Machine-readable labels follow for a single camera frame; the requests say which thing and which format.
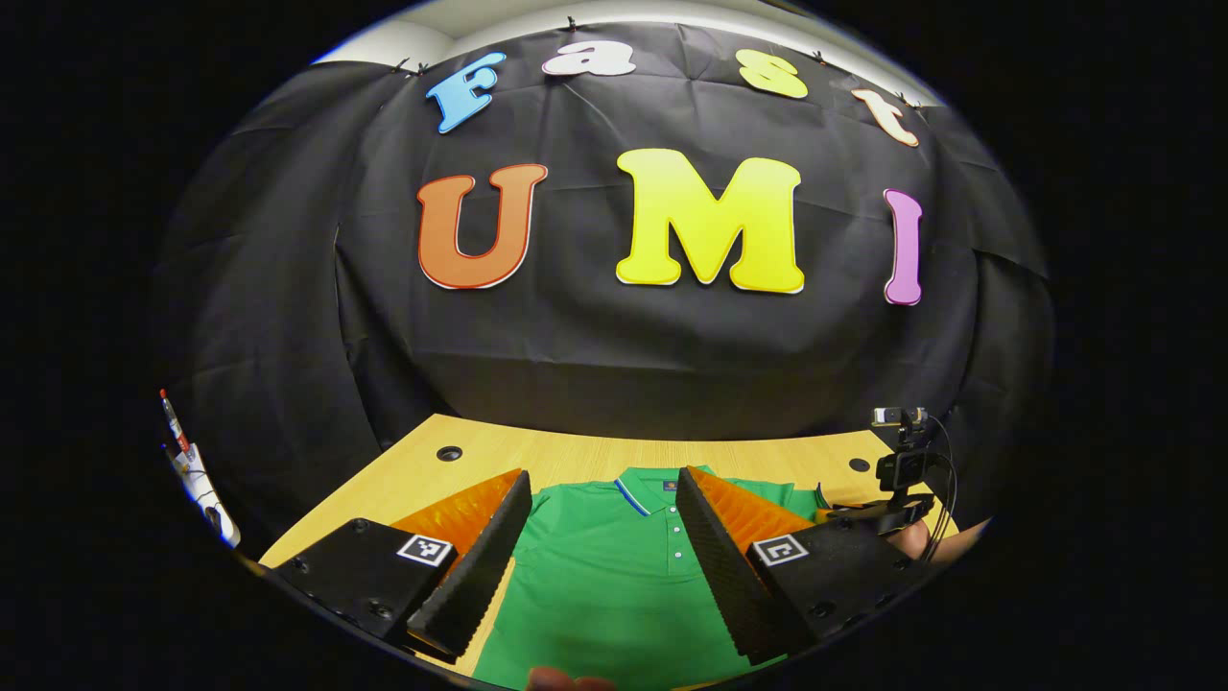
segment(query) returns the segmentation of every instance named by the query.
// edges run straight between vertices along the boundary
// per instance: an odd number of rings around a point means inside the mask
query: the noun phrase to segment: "letter m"
[[[709,284],[742,233],[742,257],[729,279],[743,290],[799,292],[806,275],[793,252],[796,168],[771,158],[747,158],[717,199],[679,151],[636,149],[618,157],[635,180],[631,254],[618,263],[623,282],[673,285],[682,264],[669,257],[669,228],[682,242],[695,276]]]

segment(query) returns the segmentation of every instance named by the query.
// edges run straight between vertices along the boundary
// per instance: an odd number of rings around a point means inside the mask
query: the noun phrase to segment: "wooden table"
[[[441,461],[436,452],[443,447],[460,448],[462,457]],[[721,477],[792,482],[803,490],[822,482],[828,502],[857,503],[890,495],[879,492],[872,470],[855,471],[849,460],[865,459],[873,469],[888,453],[890,449],[869,431],[755,442],[655,442],[556,434],[432,416],[287,530],[260,563],[278,567],[354,518],[387,525],[517,468],[529,471],[534,492],[562,484],[613,482],[628,468],[706,465]],[[939,508],[936,502],[925,518],[931,531]],[[955,533],[952,522],[947,536]],[[465,654],[451,665],[425,660],[473,674],[515,568],[512,560]]]

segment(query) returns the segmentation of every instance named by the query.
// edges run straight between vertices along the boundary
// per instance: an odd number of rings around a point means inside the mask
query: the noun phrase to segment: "black cloth backdrop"
[[[634,72],[549,76],[565,44],[630,44]],[[801,99],[750,87],[738,49],[781,55]],[[426,92],[491,50],[494,101],[440,135]],[[899,144],[850,93],[903,112]],[[625,285],[632,179],[624,151],[682,151],[720,195],[748,157],[783,161],[796,295],[699,282]],[[418,263],[418,190],[469,174],[462,250],[495,239],[495,169],[540,163],[523,264],[445,290]],[[889,304],[896,188],[920,201],[921,302]],[[865,430],[878,406],[926,406],[954,439],[955,520],[995,511],[1014,433],[1043,394],[1054,314],[1023,201],[946,107],[772,43],[669,23],[545,31],[416,76],[313,65],[222,141],[176,211],[156,266],[158,373],[220,498],[259,556],[432,412],[647,439],[755,439]],[[166,328],[174,324],[176,328]],[[942,491],[942,475],[931,479]]]

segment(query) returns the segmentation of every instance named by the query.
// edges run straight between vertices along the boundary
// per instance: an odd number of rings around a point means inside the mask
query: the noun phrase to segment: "screw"
[[[379,600],[371,600],[371,614],[379,619],[392,619],[392,609]]]
[[[828,603],[826,600],[819,603],[810,608],[810,615],[815,619],[823,619],[835,611],[836,606],[834,603]]]

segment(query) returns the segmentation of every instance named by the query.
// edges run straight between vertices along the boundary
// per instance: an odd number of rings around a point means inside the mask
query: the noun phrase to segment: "marker pen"
[[[183,433],[183,427],[179,426],[179,419],[174,415],[174,409],[171,407],[169,399],[166,398],[166,389],[158,390],[162,396],[162,412],[166,414],[166,422],[171,426],[171,434],[174,436],[174,441],[179,443],[179,449],[183,455],[187,457],[188,463],[192,463],[192,444],[188,443],[188,436]]]

